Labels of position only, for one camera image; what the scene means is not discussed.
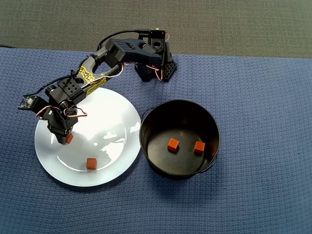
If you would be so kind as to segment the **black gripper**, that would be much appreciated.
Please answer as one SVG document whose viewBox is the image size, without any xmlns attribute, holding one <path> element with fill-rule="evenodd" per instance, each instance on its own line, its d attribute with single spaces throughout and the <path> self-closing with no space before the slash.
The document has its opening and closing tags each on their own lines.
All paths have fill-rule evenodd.
<svg viewBox="0 0 312 234">
<path fill-rule="evenodd" d="M 49 107 L 46 111 L 48 129 L 51 133 L 56 134 L 58 143 L 65 145 L 67 135 L 73 130 L 78 123 L 78 118 L 66 117 L 58 108 Z"/>
</svg>

